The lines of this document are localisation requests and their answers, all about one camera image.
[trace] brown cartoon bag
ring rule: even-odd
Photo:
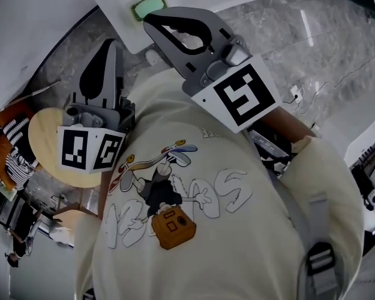
[[[172,249],[194,237],[196,224],[176,206],[152,217],[152,228],[164,249]]]

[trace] wooden board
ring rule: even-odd
[[[57,127],[63,124],[63,110],[46,108],[29,123],[29,144],[36,159],[56,179],[77,188],[91,188],[101,182],[101,173],[83,174],[57,167]]]

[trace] white shoe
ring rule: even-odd
[[[161,59],[161,56],[158,54],[158,52],[153,49],[147,50],[145,56],[146,56],[146,60],[152,67],[158,63],[164,62],[164,60]]]

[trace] human arm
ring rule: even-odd
[[[99,203],[97,206],[97,217],[99,219],[103,219],[104,207],[106,206],[106,199],[108,194],[108,187],[110,186],[112,175],[112,171],[103,172],[101,174]]]
[[[272,110],[260,120],[291,143],[296,143],[306,136],[316,137],[300,120],[281,107]]]
[[[19,243],[23,243],[24,241],[14,232],[14,230],[10,229],[9,232],[17,239]]]

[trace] cartoon hand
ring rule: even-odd
[[[128,229],[139,230],[141,227],[143,227],[142,219],[131,219],[131,221],[133,224],[130,224]]]
[[[196,199],[196,201],[200,204],[200,209],[202,209],[202,210],[203,210],[204,205],[206,203],[211,203],[213,201],[213,200],[211,200],[210,197],[206,196],[207,191],[208,190],[206,188],[201,193],[196,194],[196,196],[194,197]]]

